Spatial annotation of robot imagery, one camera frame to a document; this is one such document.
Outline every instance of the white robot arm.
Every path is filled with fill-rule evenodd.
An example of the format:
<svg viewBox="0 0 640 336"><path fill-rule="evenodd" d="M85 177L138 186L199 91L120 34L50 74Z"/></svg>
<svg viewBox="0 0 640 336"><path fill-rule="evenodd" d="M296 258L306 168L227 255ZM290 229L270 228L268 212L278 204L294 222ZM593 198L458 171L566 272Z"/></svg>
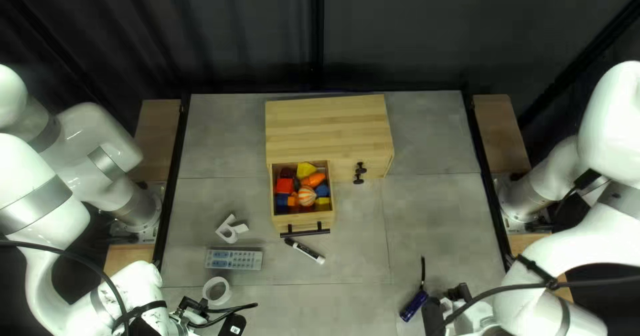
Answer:
<svg viewBox="0 0 640 336"><path fill-rule="evenodd" d="M126 175L142 160L140 148L101 106L83 103L51 115L12 69L0 65L0 118L0 132L28 142L76 198L110 212L126 231L144 231L159 219L157 195Z"/></svg>
<svg viewBox="0 0 640 336"><path fill-rule="evenodd" d="M22 140L0 134L0 150L0 232L9 240L66 249L88 225L86 208ZM53 335L111 335L113 322L121 312L107 284L69 305L51 281L51 268L58 255L28 248L20 251L27 259L27 302L48 331ZM162 300L160 275L146 262L129 265L112 281L128 310ZM178 334L165 308L147 311L142 318L160 335Z"/></svg>
<svg viewBox="0 0 640 336"><path fill-rule="evenodd" d="M547 160L501 195L501 206L509 217L522 217L562 198L584 170L595 170L612 180L578 226L541 239L524 251L524 257L549 275L556 277L574 267L601 262L640 266L638 125L640 63L625 62L601 78L579 134L558 144ZM516 261L502 284L540 281L541 277ZM493 311L502 327L517 336L607 334L596 315L544 289L498 294Z"/></svg>

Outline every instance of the orange and white ball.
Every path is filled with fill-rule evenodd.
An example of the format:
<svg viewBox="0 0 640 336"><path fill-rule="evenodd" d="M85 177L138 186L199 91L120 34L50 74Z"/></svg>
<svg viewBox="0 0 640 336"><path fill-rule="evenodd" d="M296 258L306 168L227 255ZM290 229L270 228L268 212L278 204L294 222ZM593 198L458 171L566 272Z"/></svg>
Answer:
<svg viewBox="0 0 640 336"><path fill-rule="evenodd" d="M313 187L310 186L302 186L300 190L298 190L298 201L302 206L311 206L316 201L316 192Z"/></svg>

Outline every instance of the wooden drawer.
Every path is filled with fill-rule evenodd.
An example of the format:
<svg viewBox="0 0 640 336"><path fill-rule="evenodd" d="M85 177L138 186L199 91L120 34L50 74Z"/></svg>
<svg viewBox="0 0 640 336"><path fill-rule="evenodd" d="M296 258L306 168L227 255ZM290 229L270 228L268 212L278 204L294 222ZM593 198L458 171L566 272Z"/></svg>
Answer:
<svg viewBox="0 0 640 336"><path fill-rule="evenodd" d="M394 158L385 95L268 101L265 129L272 191L282 165L322 160L316 162L326 163L329 183L350 182L358 162L367 169L366 180L386 176ZM331 211L277 215L272 195L271 219L280 233L288 232L288 225L294 232L317 230L318 221L331 228L335 197L332 190Z"/></svg>
<svg viewBox="0 0 640 336"><path fill-rule="evenodd" d="M318 169L323 169L326 174L326 182L329 185L329 190L331 193L330 197L330 210L327 211L311 211L311 212L302 212L297 214L277 214L276 213L276 205L274 201L275 196L275 183L280 175L280 170L285 167L292 168L295 170L298 166L298 163L281 163L281 164L273 164L269 165L269 178L271 185L271 221L273 221L273 225L276 226L276 230L279 233L284 233L289 231L289 225L291 225L293 232L299 231L311 231L317 230L317 222L320 221L322 224L322 229L329 229L333 225L333 219L335 217L335 195L333 193L333 185L332 185L332 177L330 171L330 165L328 161L308 161L316 166Z"/></svg>

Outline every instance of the white remote control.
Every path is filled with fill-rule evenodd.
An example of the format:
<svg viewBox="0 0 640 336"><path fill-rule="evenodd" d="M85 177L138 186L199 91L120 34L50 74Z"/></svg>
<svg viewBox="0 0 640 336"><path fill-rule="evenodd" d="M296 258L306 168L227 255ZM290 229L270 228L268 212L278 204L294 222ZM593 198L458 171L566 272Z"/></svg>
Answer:
<svg viewBox="0 0 640 336"><path fill-rule="evenodd" d="M204 258L207 269L260 270L262 251L207 250Z"/></svg>

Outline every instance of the white tape roll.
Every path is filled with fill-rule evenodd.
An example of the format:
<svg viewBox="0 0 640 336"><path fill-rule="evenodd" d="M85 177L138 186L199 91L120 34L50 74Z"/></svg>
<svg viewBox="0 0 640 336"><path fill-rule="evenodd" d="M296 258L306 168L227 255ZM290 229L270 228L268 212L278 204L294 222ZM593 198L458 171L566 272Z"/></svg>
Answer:
<svg viewBox="0 0 640 336"><path fill-rule="evenodd" d="M209 291L213 287L219 286L220 283L224 284L225 292L219 298L211 299L209 297ZM211 280L207 281L204 284L204 287L202 288L202 297L209 300L209 302L212 303L213 305L216 305L216 306L222 305L223 303L229 301L229 299L231 298L231 288L229 287L229 282L224 277L220 277L220 276L213 277Z"/></svg>

